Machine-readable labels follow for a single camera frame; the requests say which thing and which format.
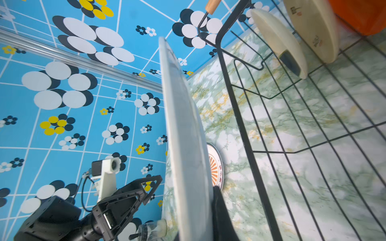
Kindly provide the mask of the cream plate with flower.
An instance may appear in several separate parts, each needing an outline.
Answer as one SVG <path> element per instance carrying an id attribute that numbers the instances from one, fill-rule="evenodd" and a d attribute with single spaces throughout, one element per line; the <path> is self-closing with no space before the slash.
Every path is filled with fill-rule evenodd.
<path id="1" fill-rule="evenodd" d="M 264 40 L 281 62 L 299 78 L 307 78 L 308 66 L 305 56 L 291 31 L 278 18 L 264 10 L 251 10 L 251 17 Z"/>

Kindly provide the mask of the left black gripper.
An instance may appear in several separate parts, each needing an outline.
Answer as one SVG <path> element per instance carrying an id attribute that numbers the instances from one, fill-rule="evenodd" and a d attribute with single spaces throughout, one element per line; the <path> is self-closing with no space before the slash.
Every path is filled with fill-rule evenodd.
<path id="1" fill-rule="evenodd" d="M 146 176 L 118 189 L 99 201 L 85 218 L 81 228 L 82 241 L 113 241 L 133 219 L 141 203 L 146 205 L 162 182 L 162 176 Z"/>

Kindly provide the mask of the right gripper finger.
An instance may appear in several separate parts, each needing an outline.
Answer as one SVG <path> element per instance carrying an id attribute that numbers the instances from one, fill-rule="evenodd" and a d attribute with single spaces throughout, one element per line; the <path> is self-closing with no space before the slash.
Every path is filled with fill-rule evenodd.
<path id="1" fill-rule="evenodd" d="M 213 236 L 214 241 L 239 241 L 234 230 L 221 189 L 218 186 L 213 187 Z"/>

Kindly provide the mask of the orange sunburst plate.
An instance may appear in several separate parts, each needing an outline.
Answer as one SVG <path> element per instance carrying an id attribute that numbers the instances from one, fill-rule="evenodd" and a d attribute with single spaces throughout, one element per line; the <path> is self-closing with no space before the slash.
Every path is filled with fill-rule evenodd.
<path id="1" fill-rule="evenodd" d="M 224 170 L 220 153 L 211 143 L 207 143 L 207 148 L 211 167 L 212 184 L 213 186 L 218 186 L 222 190 L 224 185 Z"/>

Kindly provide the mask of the clear plastic jar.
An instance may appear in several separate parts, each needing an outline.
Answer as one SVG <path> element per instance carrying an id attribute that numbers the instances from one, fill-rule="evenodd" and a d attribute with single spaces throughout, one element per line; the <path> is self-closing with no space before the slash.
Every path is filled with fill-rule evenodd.
<path id="1" fill-rule="evenodd" d="M 137 241 L 162 241 L 167 234 L 166 220 L 148 222 L 139 226 L 135 234 L 129 236 L 129 240 Z"/>

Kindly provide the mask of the beige plate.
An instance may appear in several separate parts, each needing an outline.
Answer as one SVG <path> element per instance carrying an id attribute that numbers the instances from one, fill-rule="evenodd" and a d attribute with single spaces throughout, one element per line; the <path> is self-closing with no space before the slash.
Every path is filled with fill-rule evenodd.
<path id="1" fill-rule="evenodd" d="M 336 60 L 339 36 L 335 15 L 328 1 L 283 1 L 294 29 L 325 63 Z"/>

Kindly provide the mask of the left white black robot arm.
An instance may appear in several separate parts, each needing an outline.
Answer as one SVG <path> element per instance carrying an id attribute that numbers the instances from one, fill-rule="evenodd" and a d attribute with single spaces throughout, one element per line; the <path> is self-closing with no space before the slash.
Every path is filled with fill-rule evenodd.
<path id="1" fill-rule="evenodd" d="M 80 208 L 53 196 L 24 221 L 14 240 L 113 241 L 161 182 L 160 175 L 136 179 L 99 201 L 83 219 Z"/>

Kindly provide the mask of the green red rim plate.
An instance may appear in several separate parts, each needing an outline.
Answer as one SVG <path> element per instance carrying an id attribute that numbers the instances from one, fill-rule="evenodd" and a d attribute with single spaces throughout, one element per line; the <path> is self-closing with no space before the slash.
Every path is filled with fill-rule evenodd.
<path id="1" fill-rule="evenodd" d="M 205 135 L 180 64 L 159 38 L 171 173 L 181 241 L 213 240 L 213 187 Z"/>

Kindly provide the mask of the black wire dish rack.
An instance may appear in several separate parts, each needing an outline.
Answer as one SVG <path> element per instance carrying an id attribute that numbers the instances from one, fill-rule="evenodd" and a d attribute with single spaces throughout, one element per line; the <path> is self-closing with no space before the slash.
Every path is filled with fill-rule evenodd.
<path id="1" fill-rule="evenodd" d="M 242 241 L 383 241 L 386 238 L 386 32 L 362 35 L 343 21 L 334 63 L 306 53 L 305 79 L 290 72 L 259 30 L 220 59 L 238 124 L 236 140 L 263 200 L 246 185 L 232 212 Z"/>

